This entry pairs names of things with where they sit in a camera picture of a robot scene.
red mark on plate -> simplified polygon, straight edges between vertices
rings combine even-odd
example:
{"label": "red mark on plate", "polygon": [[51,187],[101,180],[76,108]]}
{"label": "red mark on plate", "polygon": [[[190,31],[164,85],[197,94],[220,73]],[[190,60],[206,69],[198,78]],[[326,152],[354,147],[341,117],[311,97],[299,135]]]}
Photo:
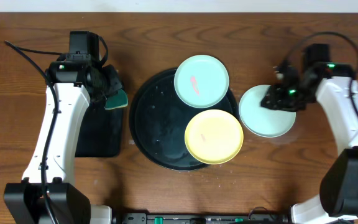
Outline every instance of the red mark on plate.
{"label": "red mark on plate", "polygon": [[193,85],[194,91],[197,93],[197,95],[199,95],[200,93],[199,93],[199,91],[198,91],[196,77],[194,77],[194,75],[191,76],[191,80],[190,80],[190,81],[191,81],[191,84]]}

sponge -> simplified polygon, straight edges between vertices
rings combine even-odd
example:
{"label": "sponge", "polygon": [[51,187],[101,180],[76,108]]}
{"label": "sponge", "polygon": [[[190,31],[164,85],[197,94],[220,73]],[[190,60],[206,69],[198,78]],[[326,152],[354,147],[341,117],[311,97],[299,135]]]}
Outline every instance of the sponge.
{"label": "sponge", "polygon": [[117,94],[110,96],[107,101],[104,109],[113,110],[117,108],[124,108],[128,106],[128,96],[124,90],[118,90]]}

wooden table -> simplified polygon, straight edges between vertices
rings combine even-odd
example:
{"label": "wooden table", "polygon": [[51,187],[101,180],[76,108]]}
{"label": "wooden table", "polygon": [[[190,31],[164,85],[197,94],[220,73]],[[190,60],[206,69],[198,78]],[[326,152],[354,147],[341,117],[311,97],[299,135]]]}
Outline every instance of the wooden table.
{"label": "wooden table", "polygon": [[[119,69],[129,103],[139,87],[166,68],[196,54],[213,55],[229,71],[237,101],[249,88],[276,82],[272,67],[313,32],[333,30],[358,43],[358,14],[131,14],[0,13],[0,223],[12,223],[2,193],[27,167],[45,108],[45,83],[29,63],[3,44],[67,51],[71,30],[104,37],[108,63]],[[354,53],[334,37],[333,59],[353,63]],[[42,68],[55,56],[29,54]],[[299,62],[300,52],[294,56]],[[119,211],[248,213],[256,206],[287,210],[316,195],[337,157],[320,105],[297,113],[286,135],[261,138],[244,129],[244,145],[230,162],[177,172],[150,162],[131,144],[126,109],[121,154],[75,160],[76,188],[93,204]]]}

mint green plate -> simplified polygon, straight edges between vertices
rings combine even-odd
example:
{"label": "mint green plate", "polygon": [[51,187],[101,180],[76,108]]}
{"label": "mint green plate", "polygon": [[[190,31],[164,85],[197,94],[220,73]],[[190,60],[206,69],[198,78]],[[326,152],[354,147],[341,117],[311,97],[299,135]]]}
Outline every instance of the mint green plate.
{"label": "mint green plate", "polygon": [[260,102],[268,88],[269,85],[259,85],[246,91],[239,103],[239,114],[250,131],[259,136],[274,138],[291,129],[296,113],[261,107]]}
{"label": "mint green plate", "polygon": [[184,103],[194,108],[208,108],[226,95],[229,74],[218,59],[195,55],[180,64],[173,82]]}

black tray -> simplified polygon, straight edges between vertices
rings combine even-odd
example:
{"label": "black tray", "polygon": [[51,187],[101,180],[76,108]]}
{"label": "black tray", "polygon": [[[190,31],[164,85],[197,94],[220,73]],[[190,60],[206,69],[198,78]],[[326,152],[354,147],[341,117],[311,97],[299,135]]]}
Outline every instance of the black tray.
{"label": "black tray", "polygon": [[236,99],[230,90],[216,105],[193,108],[175,92],[176,69],[163,71],[142,85],[129,112],[129,127],[136,146],[151,161],[173,170],[196,170],[208,166],[196,160],[185,145],[185,129],[198,113],[217,109],[238,119]]}

